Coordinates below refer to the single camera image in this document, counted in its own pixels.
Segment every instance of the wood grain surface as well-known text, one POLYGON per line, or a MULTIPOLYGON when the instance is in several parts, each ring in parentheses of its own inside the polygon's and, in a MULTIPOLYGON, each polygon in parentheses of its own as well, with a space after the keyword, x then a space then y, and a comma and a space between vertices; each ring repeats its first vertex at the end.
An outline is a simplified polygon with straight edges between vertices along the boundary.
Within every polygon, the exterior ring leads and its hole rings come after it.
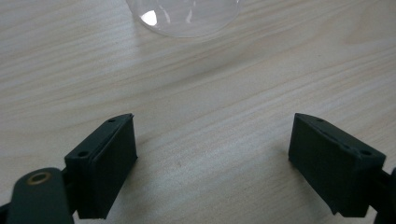
POLYGON ((373 223, 333 216, 288 162, 293 115, 396 165, 396 1, 246 0, 221 31, 158 35, 124 0, 0 1, 0 203, 134 113, 138 162, 107 220, 373 223))

